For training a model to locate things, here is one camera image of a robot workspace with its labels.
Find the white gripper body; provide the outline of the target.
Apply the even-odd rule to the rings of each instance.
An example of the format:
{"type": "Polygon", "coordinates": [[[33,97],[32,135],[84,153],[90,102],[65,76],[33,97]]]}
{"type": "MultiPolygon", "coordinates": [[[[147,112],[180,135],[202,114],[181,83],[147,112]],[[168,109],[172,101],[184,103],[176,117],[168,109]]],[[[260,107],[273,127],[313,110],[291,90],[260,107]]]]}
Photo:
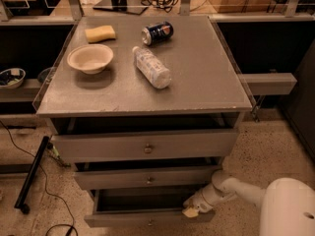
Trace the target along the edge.
{"type": "Polygon", "coordinates": [[[227,197],[228,194],[216,189],[213,185],[208,185],[193,195],[192,206],[196,211],[206,213],[218,203],[225,201],[227,197]]]}

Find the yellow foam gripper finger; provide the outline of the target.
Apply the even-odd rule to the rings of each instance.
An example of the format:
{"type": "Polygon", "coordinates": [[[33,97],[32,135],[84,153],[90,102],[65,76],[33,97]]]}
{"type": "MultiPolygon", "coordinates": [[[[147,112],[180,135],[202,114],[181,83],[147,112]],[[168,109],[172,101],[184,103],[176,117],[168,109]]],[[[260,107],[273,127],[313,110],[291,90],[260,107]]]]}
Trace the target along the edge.
{"type": "Polygon", "coordinates": [[[184,210],[182,210],[182,213],[188,218],[197,217],[199,215],[199,211],[193,206],[186,207],[184,210]]]}
{"type": "Polygon", "coordinates": [[[189,198],[183,203],[184,207],[192,207],[193,205],[194,205],[194,199],[193,198],[189,198]]]}

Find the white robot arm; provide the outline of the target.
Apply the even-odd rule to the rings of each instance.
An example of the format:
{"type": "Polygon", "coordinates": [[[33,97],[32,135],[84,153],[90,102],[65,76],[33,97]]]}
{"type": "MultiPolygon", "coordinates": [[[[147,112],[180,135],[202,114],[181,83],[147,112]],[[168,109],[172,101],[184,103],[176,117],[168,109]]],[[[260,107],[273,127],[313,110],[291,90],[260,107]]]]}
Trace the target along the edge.
{"type": "Polygon", "coordinates": [[[260,210],[259,236],[315,236],[315,191],[292,178],[277,179],[263,189],[217,170],[209,185],[184,202],[182,213],[194,218],[234,198],[260,210]]]}

